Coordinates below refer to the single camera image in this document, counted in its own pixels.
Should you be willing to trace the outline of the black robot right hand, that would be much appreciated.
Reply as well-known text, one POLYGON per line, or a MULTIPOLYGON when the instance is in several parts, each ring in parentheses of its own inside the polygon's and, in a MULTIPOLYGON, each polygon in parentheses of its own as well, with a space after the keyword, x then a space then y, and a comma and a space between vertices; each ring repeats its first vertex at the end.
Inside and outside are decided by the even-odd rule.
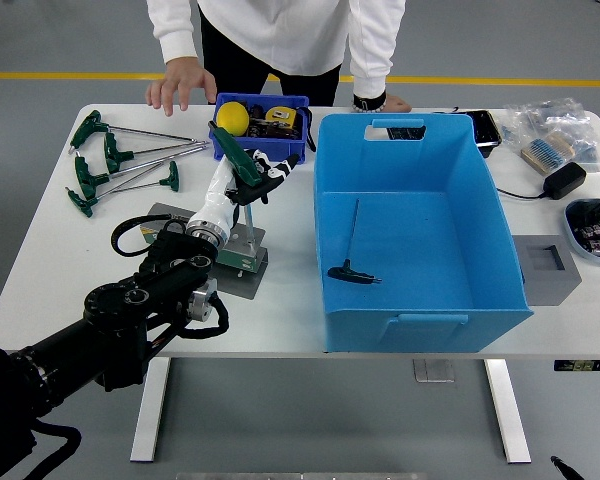
POLYGON ((584 480, 584 477, 575 468, 568 465, 560 457, 552 455, 550 460, 566 480, 584 480))

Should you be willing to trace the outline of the person's right hand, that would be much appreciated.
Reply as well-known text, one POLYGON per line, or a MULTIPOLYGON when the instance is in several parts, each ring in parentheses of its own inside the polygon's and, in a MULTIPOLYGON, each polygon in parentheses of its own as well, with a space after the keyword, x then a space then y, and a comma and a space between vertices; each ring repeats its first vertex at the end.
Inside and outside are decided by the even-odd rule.
POLYGON ((189 107, 191 92, 201 89, 208 103, 215 104, 217 87, 214 76, 197 57, 178 57, 166 63, 163 77, 152 81, 145 91, 145 103, 153 109, 162 109, 167 117, 174 113, 175 105, 181 111, 189 107))

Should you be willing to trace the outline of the person's left hand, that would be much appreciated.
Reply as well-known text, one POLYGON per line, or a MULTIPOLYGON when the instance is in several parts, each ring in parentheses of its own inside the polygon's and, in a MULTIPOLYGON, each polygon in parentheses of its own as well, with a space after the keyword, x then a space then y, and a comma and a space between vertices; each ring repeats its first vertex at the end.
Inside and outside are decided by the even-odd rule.
POLYGON ((412 106, 397 95, 385 93, 385 103, 382 109, 383 113, 409 113, 412 106))

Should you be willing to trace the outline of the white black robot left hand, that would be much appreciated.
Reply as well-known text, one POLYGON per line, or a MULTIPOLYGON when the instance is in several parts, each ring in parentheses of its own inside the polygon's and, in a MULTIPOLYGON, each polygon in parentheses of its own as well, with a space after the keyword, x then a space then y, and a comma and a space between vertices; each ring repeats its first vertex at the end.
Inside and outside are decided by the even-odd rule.
POLYGON ((243 154, 246 167, 251 167, 255 174, 256 185, 248 185, 246 173, 240 173, 236 162, 224 155, 212 176, 203 207, 186 225, 188 235, 203 238, 218 250, 225 246, 236 223, 237 206, 249 205, 257 199, 267 203, 267 194, 285 181, 300 160, 298 154, 291 154, 284 161, 271 165, 267 155, 260 150, 243 151, 243 154))

